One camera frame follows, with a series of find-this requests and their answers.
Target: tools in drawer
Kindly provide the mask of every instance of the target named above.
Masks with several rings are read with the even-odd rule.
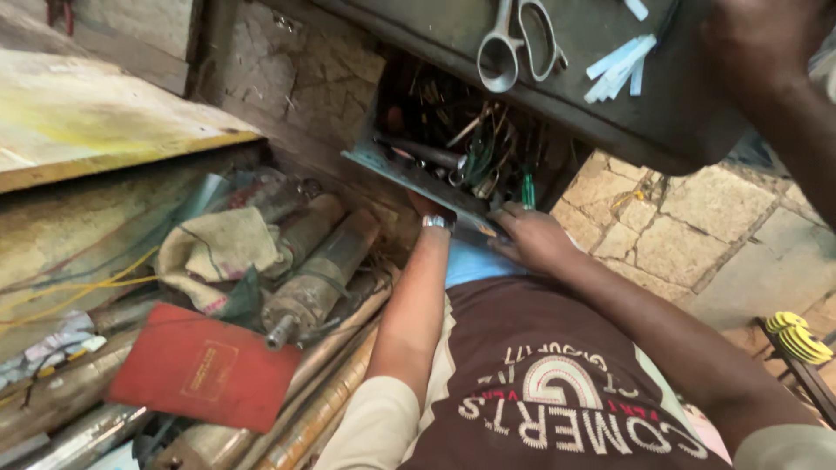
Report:
[[[535,205],[547,126],[426,64],[379,97],[373,141],[392,161],[484,201]]]

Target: scissors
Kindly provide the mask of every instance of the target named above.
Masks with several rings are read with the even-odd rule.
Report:
[[[479,78],[488,91],[493,93],[505,93],[517,83],[519,75],[519,62],[517,61],[517,49],[525,46],[528,52],[528,65],[531,67],[531,75],[538,82],[542,82],[552,72],[554,63],[558,61],[561,68],[568,67],[568,61],[563,50],[558,46],[554,38],[552,20],[546,12],[546,8],[539,0],[517,0],[517,21],[522,30],[522,39],[512,38],[509,35],[511,27],[511,10],[513,0],[499,0],[499,11],[497,12],[497,23],[493,30],[488,33],[479,46],[476,65],[479,69]],[[523,26],[523,8],[530,7],[538,16],[540,25],[546,33],[546,44],[548,46],[548,61],[541,74],[534,69],[534,57],[531,44],[528,41],[528,33]],[[482,67],[482,58],[490,59],[499,70],[499,74],[486,71]]]

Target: person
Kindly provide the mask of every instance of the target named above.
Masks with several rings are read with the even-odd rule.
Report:
[[[806,73],[831,4],[716,0],[705,33],[743,112],[834,224],[836,109]],[[501,256],[452,239],[450,214],[411,197],[424,227],[318,470],[729,467],[677,392],[738,469],[836,462],[836,433],[760,365],[548,214],[493,214],[511,238],[494,240]]]

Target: red notebook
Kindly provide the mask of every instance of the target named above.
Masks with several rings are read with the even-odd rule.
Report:
[[[151,310],[107,401],[267,432],[299,363],[292,346],[169,304]]]

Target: drawer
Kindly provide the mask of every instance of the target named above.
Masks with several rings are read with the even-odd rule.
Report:
[[[466,105],[476,106],[477,108],[483,100],[488,100],[492,109],[496,109],[498,105],[497,113],[493,116],[494,125],[496,125],[496,120],[502,119],[500,114],[505,110],[506,106],[508,106],[507,122],[514,124],[520,122],[528,123],[527,126],[514,126],[515,129],[525,127],[525,129],[520,129],[516,132],[517,148],[520,149],[516,153],[526,153],[526,148],[535,149],[533,153],[537,153],[537,148],[541,149],[539,152],[540,157],[534,159],[537,163],[536,170],[531,171],[534,183],[534,200],[536,202],[536,208],[539,211],[550,212],[568,185],[572,182],[580,167],[592,154],[594,148],[584,144],[580,140],[574,139],[565,129],[547,123],[539,116],[530,115],[530,113],[503,103],[501,96],[488,96],[476,87],[467,87],[459,79],[446,75],[439,69],[423,63],[418,58],[409,54],[399,54],[388,61],[375,99],[365,116],[364,124],[357,137],[354,148],[351,151],[344,151],[343,156],[455,211],[458,215],[459,227],[477,230],[487,234],[501,232],[501,229],[496,224],[487,219],[487,214],[494,207],[497,207],[501,201],[514,200],[519,202],[521,193],[518,185],[514,188],[509,188],[512,190],[505,191],[502,195],[492,195],[489,200],[480,199],[473,194],[472,186],[463,185],[454,187],[446,178],[444,180],[438,179],[427,169],[419,168],[414,160],[399,155],[390,148],[391,146],[380,143],[381,134],[391,134],[388,129],[384,129],[386,127],[385,121],[389,109],[392,106],[401,105],[404,100],[414,101],[414,97],[409,98],[407,95],[409,94],[409,89],[412,89],[414,94],[416,70],[420,70],[422,78],[426,78],[427,76],[433,77],[433,74],[438,73],[446,80],[455,80],[461,83],[462,89],[466,88],[471,93],[467,97],[448,97],[448,101],[452,98],[454,103],[461,101],[465,102]],[[429,107],[420,108],[420,110],[426,109],[429,109]],[[414,116],[412,118],[406,116],[410,112],[414,113],[415,110],[403,110],[405,120],[416,121]],[[534,135],[534,130],[537,130],[537,133],[543,136],[542,143],[539,147],[537,145],[526,145],[523,142],[528,139],[529,135]],[[422,132],[419,130],[411,129],[411,136],[408,137],[408,140],[424,143],[424,139],[420,138],[421,134]],[[497,155],[497,152],[493,152],[493,154],[492,162],[495,166],[497,159],[501,160],[502,158]]]

